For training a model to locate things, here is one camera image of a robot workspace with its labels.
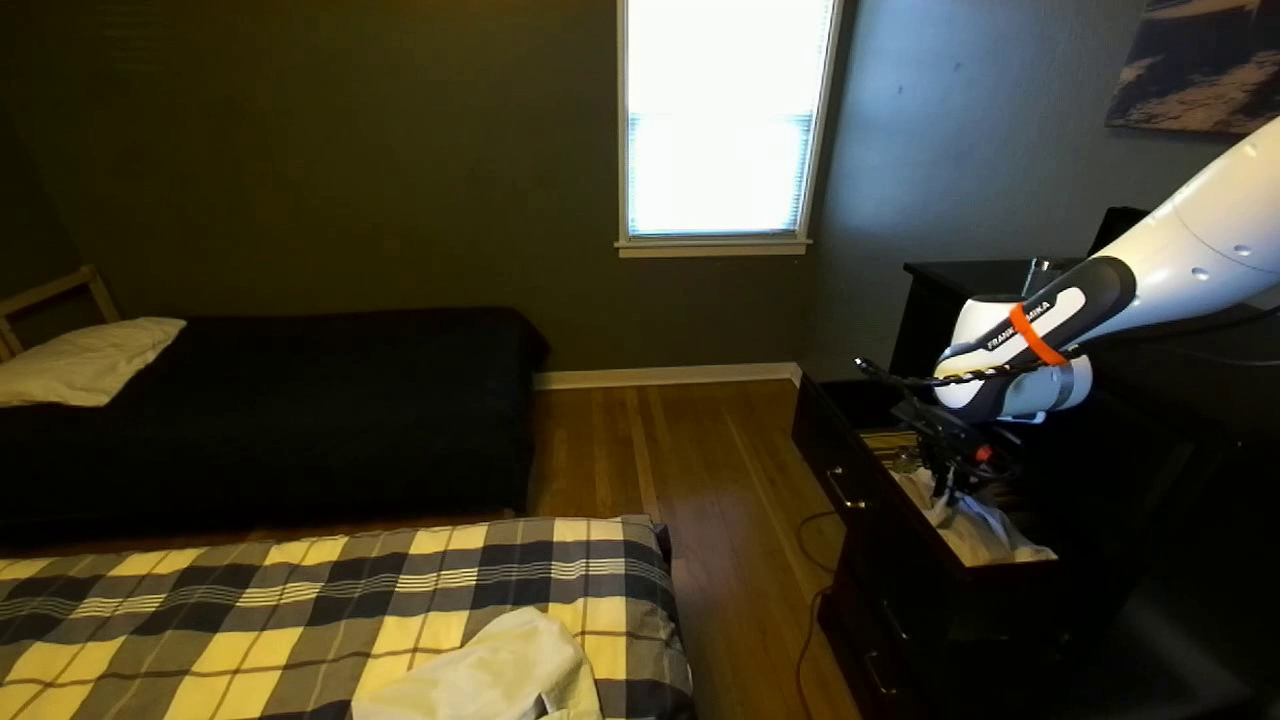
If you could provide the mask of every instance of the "plaid bedspread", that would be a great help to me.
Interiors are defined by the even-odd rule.
[[[642,515],[0,561],[0,718],[348,718],[525,603],[581,642],[604,718],[693,718]]]

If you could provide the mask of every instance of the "wooden bed frame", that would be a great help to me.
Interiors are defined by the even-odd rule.
[[[38,304],[46,304],[57,298],[79,292],[79,288],[88,288],[100,321],[119,321],[103,275],[90,263],[79,263],[68,275],[57,275],[46,283],[34,283],[29,292],[17,292],[17,298],[0,300],[0,361],[22,352],[22,339],[17,335],[11,318],[19,318],[29,310],[38,310]]]

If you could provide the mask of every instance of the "window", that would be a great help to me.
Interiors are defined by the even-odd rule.
[[[805,253],[841,0],[618,0],[618,255]]]

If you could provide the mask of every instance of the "hardwood floor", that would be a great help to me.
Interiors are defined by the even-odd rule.
[[[844,532],[791,410],[791,386],[538,394],[530,514],[669,519],[698,720],[857,718],[814,629]]]

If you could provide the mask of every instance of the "black bedspread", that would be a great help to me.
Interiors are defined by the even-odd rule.
[[[512,310],[194,318],[109,410],[0,411],[0,541],[525,510]]]

